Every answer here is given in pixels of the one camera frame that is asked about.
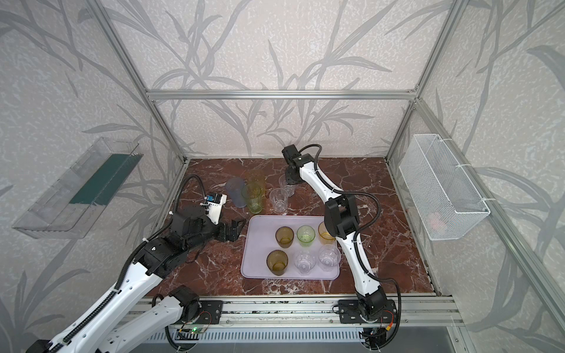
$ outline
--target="blue plastic cup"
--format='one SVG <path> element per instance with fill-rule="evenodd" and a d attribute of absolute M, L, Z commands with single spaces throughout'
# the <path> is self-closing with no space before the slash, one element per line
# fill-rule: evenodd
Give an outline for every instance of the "blue plastic cup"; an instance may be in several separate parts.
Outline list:
<path fill-rule="evenodd" d="M 231 178 L 225 183 L 225 191 L 227 191 L 229 197 L 232 199 L 233 204 L 236 207 L 243 208 L 246 205 L 245 199 L 241 195 L 241 189 L 245 186 L 245 182 L 242 178 Z"/>

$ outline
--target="green strip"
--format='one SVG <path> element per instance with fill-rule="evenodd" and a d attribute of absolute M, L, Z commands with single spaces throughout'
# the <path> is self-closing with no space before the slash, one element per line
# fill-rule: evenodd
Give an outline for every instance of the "green strip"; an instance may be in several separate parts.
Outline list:
<path fill-rule="evenodd" d="M 69 203 L 106 206 L 143 155 L 112 154 Z"/>

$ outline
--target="plastic cup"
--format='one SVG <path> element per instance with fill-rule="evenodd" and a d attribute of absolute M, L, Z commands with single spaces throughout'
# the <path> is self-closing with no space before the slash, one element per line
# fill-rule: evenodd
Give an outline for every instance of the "plastic cup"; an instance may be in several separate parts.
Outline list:
<path fill-rule="evenodd" d="M 308 274 L 316 266 L 316 257 L 311 251 L 301 250 L 294 254 L 294 265 L 300 274 Z"/>
<path fill-rule="evenodd" d="M 231 178 L 225 183 L 225 191 L 228 193 L 230 199 L 232 199 L 233 204 L 236 207 L 245 207 L 245 199 L 241 195 L 241 189 L 245 186 L 245 182 L 242 178 Z"/>
<path fill-rule="evenodd" d="M 281 187 L 281 189 L 285 189 L 286 193 L 288 194 L 288 197 L 291 197 L 292 195 L 294 195 L 294 191 L 296 189 L 296 185 L 290 185 L 286 183 L 286 175 L 281 175 L 281 177 L 279 178 L 279 185 Z"/>
<path fill-rule="evenodd" d="M 283 250 L 274 250 L 267 255 L 267 267 L 275 276 L 282 276 L 288 265 L 288 256 Z"/>
<path fill-rule="evenodd" d="M 318 234 L 320 235 L 320 243 L 335 245 L 336 239 L 329 234 L 324 222 L 320 223 L 318 226 Z"/>
<path fill-rule="evenodd" d="M 267 188 L 267 182 L 265 179 L 265 173 L 261 169 L 250 169 L 245 172 L 245 179 L 247 183 L 256 182 L 261 186 L 261 191 L 265 195 L 265 190 Z"/>
<path fill-rule="evenodd" d="M 288 206 L 288 194 L 284 189 L 274 189 L 269 194 L 275 212 L 285 212 Z"/>
<path fill-rule="evenodd" d="M 292 245 L 292 241 L 294 240 L 294 231 L 290 227 L 282 226 L 281 228 L 278 228 L 275 233 L 275 239 L 277 239 L 277 243 L 280 247 L 286 249 Z"/>
<path fill-rule="evenodd" d="M 300 245 L 302 245 L 303 247 L 308 247 L 314 242 L 316 231 L 314 231 L 314 228 L 310 227 L 309 225 L 303 225 L 296 231 L 296 237 L 300 241 Z"/>
<path fill-rule="evenodd" d="M 318 251 L 318 260 L 322 270 L 329 272 L 340 265 L 341 253 L 335 245 L 322 245 Z"/>
<path fill-rule="evenodd" d="M 241 196 L 249 208 L 249 212 L 258 214 L 263 210 L 263 191 L 256 182 L 250 182 L 241 189 Z"/>

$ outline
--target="wallpaper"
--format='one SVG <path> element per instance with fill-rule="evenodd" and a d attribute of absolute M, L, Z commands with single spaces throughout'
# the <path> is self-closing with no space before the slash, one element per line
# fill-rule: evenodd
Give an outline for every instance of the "wallpaper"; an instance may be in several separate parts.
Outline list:
<path fill-rule="evenodd" d="M 282 157 L 284 146 L 313 142 L 324 156 L 384 156 L 407 104 L 253 99 L 163 101 L 159 109 L 187 156 Z"/>
<path fill-rule="evenodd" d="M 0 347 L 50 339 L 116 280 L 181 160 L 81 2 L 0 1 Z M 84 239 L 12 224 L 99 137 L 139 142 L 136 169 Z"/>
<path fill-rule="evenodd" d="M 468 6 L 424 94 L 565 290 L 565 1 Z"/>
<path fill-rule="evenodd" d="M 150 89 L 412 89 L 451 0 L 103 0 Z"/>
<path fill-rule="evenodd" d="M 565 352 L 565 337 L 488 219 L 463 238 L 430 241 L 398 169 L 413 134 L 431 133 L 418 113 L 389 160 L 416 242 L 442 295 L 455 298 L 477 352 Z"/>

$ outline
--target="transparent acrylic box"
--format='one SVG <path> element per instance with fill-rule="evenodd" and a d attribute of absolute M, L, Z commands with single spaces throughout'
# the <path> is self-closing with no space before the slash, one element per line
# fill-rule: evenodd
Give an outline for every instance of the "transparent acrylic box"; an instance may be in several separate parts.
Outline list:
<path fill-rule="evenodd" d="M 127 175 L 142 155 L 134 151 L 139 143 L 112 141 L 101 137 L 75 162 L 57 182 L 51 186 L 17 221 L 13 228 L 33 238 L 82 239 L 98 219 L 106 204 L 97 202 L 104 193 L 112 198 L 115 191 L 108 194 L 108 186 L 115 187 L 114 178 Z M 102 185 L 90 203 L 70 203 L 81 188 L 93 177 L 111 155 L 126 155 L 114 169 L 108 182 Z"/>

